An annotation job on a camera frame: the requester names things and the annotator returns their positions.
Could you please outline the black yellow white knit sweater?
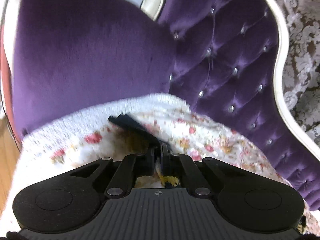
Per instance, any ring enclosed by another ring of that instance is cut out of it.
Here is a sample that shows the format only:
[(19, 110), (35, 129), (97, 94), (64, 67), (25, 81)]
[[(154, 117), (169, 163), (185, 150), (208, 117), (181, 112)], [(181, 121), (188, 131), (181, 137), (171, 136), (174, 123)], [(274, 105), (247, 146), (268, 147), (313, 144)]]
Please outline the black yellow white knit sweater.
[(136, 188), (181, 187), (178, 176), (170, 173), (172, 148), (169, 143), (150, 133), (129, 114), (110, 116), (108, 121), (124, 131), (131, 143), (130, 152), (142, 157), (133, 171)]

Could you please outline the floral bed cover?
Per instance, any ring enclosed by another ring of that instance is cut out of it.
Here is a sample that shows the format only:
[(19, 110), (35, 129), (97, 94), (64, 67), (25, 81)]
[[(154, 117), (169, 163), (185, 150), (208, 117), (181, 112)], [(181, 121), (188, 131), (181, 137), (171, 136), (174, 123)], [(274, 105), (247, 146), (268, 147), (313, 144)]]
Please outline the floral bed cover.
[(90, 107), (40, 127), (24, 137), (5, 209), (1, 233), (19, 230), (12, 211), (14, 197), (24, 187), (102, 157), (121, 160), (146, 151), (147, 142), (108, 120), (130, 113), (150, 133), (194, 160), (214, 157), (284, 183), (267, 157), (243, 134), (193, 113), (182, 99), (152, 94)]

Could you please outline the purple tufted velvet sofa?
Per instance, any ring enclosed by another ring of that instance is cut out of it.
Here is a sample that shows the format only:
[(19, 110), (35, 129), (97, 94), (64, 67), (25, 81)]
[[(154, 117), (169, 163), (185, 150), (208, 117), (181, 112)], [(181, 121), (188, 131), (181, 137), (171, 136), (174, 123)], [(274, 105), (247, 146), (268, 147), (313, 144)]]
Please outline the purple tufted velvet sofa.
[(18, 140), (97, 104), (165, 92), (243, 134), (319, 209), (319, 147), (283, 95), (276, 0), (8, 0), (1, 58)]

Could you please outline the brown silver damask curtain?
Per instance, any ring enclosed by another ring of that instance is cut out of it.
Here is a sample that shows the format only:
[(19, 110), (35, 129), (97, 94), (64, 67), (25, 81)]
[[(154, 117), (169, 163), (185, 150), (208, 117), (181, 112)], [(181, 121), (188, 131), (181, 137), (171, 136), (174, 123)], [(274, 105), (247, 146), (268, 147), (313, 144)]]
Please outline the brown silver damask curtain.
[(286, 105), (302, 130), (319, 144), (319, 0), (276, 0), (289, 30), (283, 70)]

